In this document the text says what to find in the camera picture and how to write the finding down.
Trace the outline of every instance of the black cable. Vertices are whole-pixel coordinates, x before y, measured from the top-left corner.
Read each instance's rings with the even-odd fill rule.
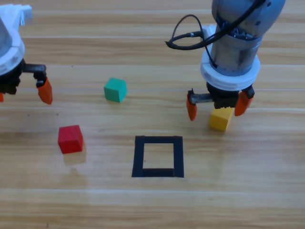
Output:
[[[266,0],[256,0],[252,6],[241,16],[239,17],[237,20],[235,20],[233,23],[231,23],[230,25],[228,25],[227,27],[225,27],[224,29],[220,30],[219,32],[213,34],[212,36],[204,39],[203,38],[203,30],[201,27],[201,31],[200,32],[191,32],[191,33],[186,33],[184,35],[180,35],[178,37],[174,37],[174,33],[178,27],[178,25],[186,18],[189,17],[191,15],[187,15],[185,17],[183,17],[178,24],[175,27],[174,33],[172,38],[168,41],[165,42],[166,45],[171,48],[171,49],[177,49],[177,50],[195,50],[195,49],[200,49],[202,47],[207,47],[208,45],[214,43],[215,41],[219,40],[220,38],[222,38],[223,36],[225,36],[226,34],[228,34],[231,30],[233,30],[234,28],[236,28],[240,23],[242,23],[255,9],[259,8]],[[181,38],[185,38],[185,37],[202,37],[203,41],[199,42],[197,44],[194,45],[190,45],[190,46],[179,46],[174,44],[173,42],[176,40],[179,40]]]
[[[180,21],[177,23],[175,29],[173,30],[172,40],[175,40],[175,41],[176,41],[176,40],[179,40],[179,39],[182,39],[182,38],[185,37],[185,34],[184,34],[184,35],[180,35],[180,36],[178,36],[178,37],[174,37],[174,36],[175,36],[176,30],[177,30],[178,26],[180,25],[180,23],[181,23],[184,19],[186,19],[187,17],[194,17],[194,18],[198,21],[198,24],[199,24],[199,26],[200,26],[200,31],[198,31],[198,32],[187,33],[187,37],[201,37],[201,38],[204,40],[204,32],[203,32],[203,29],[202,29],[201,22],[200,22],[199,18],[198,18],[197,16],[193,15],[193,14],[188,14],[188,15],[186,15],[186,16],[184,16],[183,18],[180,19]],[[211,60],[211,62],[212,62],[212,64],[213,64],[213,66],[214,66],[215,68],[217,68],[217,65],[214,63],[214,61],[213,61],[212,58],[211,58],[211,55],[210,55],[210,52],[209,52],[207,46],[205,47],[205,49],[206,49],[206,52],[208,53],[208,56],[209,56],[209,58],[210,58],[210,60]]]

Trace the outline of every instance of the black square outline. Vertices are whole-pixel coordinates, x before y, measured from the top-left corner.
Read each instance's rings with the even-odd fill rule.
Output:
[[[143,168],[144,145],[173,144],[173,168]],[[184,177],[181,136],[136,136],[132,177]]]

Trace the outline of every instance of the teal cube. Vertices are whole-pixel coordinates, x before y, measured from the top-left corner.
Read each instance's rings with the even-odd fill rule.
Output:
[[[127,94],[127,83],[122,79],[110,78],[104,86],[104,92],[107,100],[120,103]]]

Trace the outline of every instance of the robotic arm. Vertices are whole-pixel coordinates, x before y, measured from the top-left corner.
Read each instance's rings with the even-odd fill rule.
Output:
[[[33,73],[37,80],[38,95],[44,103],[52,103],[52,87],[46,74],[46,66],[27,64],[25,46],[19,35],[19,26],[32,21],[29,5],[0,6],[0,93],[16,94],[22,73]]]
[[[187,108],[191,120],[196,118],[197,103],[214,102],[216,109],[234,107],[235,116],[247,110],[254,97],[252,84],[260,69],[258,48],[284,4],[285,0],[213,0],[212,15],[216,26],[201,26],[194,15],[186,15],[179,21],[167,46],[177,50],[206,49],[201,73],[209,93],[195,94],[193,89],[188,92]],[[178,25],[189,16],[197,19],[200,31],[175,37]],[[202,41],[191,46],[173,43],[185,37],[201,37]]]

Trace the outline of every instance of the wood grain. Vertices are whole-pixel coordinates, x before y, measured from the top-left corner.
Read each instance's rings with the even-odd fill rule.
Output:
[[[43,104],[23,74],[0,105],[1,229],[305,228],[305,2],[286,1],[265,35],[255,99],[226,133],[208,128],[212,104],[187,115],[187,91],[206,91],[202,50],[164,43],[185,14],[213,23],[211,2],[1,1],[32,5],[25,59],[47,65],[54,97]],[[121,104],[104,98],[110,77],[127,82]],[[67,125],[83,152],[61,154]],[[183,136],[185,178],[132,178],[136,135]],[[171,150],[147,146],[144,166],[172,165]]]

